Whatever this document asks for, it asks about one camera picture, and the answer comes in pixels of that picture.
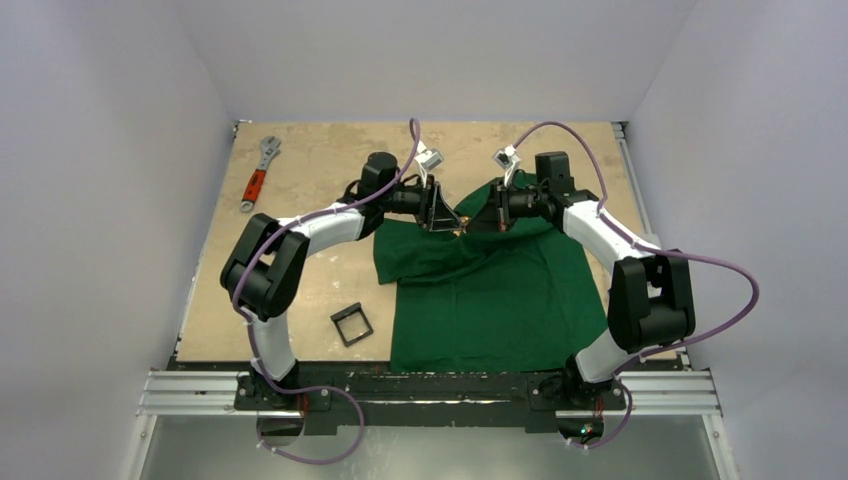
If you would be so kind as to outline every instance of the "gray floor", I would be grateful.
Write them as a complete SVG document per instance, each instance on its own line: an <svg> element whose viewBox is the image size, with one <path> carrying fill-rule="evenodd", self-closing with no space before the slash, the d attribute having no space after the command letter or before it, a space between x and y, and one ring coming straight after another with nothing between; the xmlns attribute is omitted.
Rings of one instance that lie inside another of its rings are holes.
<svg viewBox="0 0 848 480"><path fill-rule="evenodd" d="M717 479L700 417L633 417L614 442L584 454L559 435L509 428L369 427L353 455L330 466L307 466L256 449L255 418L161 417L145 479ZM618 419L608 419L612 430ZM293 453L341 452L356 429L306 437Z"/></svg>

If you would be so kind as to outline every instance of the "green cloth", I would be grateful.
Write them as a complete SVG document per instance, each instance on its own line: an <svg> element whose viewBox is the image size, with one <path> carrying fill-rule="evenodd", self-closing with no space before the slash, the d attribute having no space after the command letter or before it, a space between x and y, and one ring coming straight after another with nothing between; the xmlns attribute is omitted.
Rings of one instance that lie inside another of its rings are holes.
<svg viewBox="0 0 848 480"><path fill-rule="evenodd" d="M474 216L488 192L469 195L457 213ZM386 220L374 264L380 284L398 282L392 371L562 367L606 328L583 247L541 218L459 237Z"/></svg>

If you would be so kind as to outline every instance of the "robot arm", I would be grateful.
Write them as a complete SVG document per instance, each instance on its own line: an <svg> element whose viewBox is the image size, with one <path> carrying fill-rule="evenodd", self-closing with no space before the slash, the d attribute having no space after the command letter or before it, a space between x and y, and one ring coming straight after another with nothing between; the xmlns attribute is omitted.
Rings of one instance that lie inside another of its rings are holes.
<svg viewBox="0 0 848 480"><path fill-rule="evenodd" d="M499 151L496 161L516 163L504 158L510 154L514 156L514 151ZM535 160L537 185L519 188L493 180L485 207L467 230L503 232L517 218L541 216L583 245L610 272L608 328L569 358L564 370L565 388L591 396L607 388L616 369L640 351L670 345L694 332L689 265L681 258L638 250L604 223L598 198L588 190L575 190L565 152L540 153ZM604 216L631 238L638 238L606 212Z"/></svg>
<svg viewBox="0 0 848 480"><path fill-rule="evenodd" d="M441 162L435 150L420 149L416 160L420 174L413 185L397 184L377 201L358 209L306 220L281 236L266 253L274 253L270 265L262 261L249 273L239 297L239 305L253 322L256 349L266 371L280 381L294 368L286 311L294 300L306 258L343 242L361 240L383 222L385 213L404 213L428 231L453 231L462 227L456 213L442 198L441 186L429 171ZM328 207L341 210L378 191L397 172L397 159L389 153L376 152L368 157L358 180L356 192L348 189L344 196ZM250 259L281 225L298 223L297 218L274 219L265 214L254 215L236 243L221 272L220 282L233 296Z"/></svg>
<svg viewBox="0 0 848 480"><path fill-rule="evenodd" d="M422 158L431 166L432 152L422 152ZM292 228L271 246L275 253L271 264L260 261L250 272L240 305L255 322L256 347L273 379L282 380L296 364L289 344L286 310L294 299L306 257L368 236L387 212L412 214L429 231L463 228L456 213L444 202L439 183L423 163L419 165L426 177L419 177L414 185L397 184L378 200L358 209L314 218ZM346 192L330 209L376 192L391 181L396 171L395 157L385 152L371 154L356 193ZM517 187L505 179L493 180L486 205L465 229L503 232L517 218L541 216L581 243L610 271L608 328L591 345L572 355L563 370L565 394L590 398L611 388L615 370L641 350L669 345L692 334L695 317L689 267L685 260L635 249L601 221L597 197L586 190L575 190L564 152L537 155L536 172L537 185ZM230 296L259 246L281 224L292 220L296 219L278 221L264 214L251 218L221 273L221 285Z"/></svg>

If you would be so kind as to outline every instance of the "adjustable wrench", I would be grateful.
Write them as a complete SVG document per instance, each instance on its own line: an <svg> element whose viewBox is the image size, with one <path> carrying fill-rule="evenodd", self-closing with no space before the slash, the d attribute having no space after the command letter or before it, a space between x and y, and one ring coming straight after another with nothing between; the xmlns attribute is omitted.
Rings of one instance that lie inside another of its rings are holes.
<svg viewBox="0 0 848 480"><path fill-rule="evenodd" d="M268 165L271 164L274 157L280 154L280 139L273 135L263 138L259 142L259 151L262 152L262 160L250 177L250 181L247 182L247 188L244 189L244 195L241 198L239 209L245 213L253 210L253 205L259 198L259 190L262 189L262 182L265 180Z"/></svg>

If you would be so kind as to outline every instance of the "red wrench handle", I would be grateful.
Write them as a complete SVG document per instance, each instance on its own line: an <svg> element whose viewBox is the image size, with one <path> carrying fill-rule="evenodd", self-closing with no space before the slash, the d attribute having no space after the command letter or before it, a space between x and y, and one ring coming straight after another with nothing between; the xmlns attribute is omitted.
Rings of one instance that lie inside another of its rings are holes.
<svg viewBox="0 0 848 480"><path fill-rule="evenodd" d="M256 169L250 177L250 181L247 182L247 188L244 189L244 196L241 201L256 203L256 199L259 198L259 190L262 189L263 181L265 181L265 170Z"/></svg>

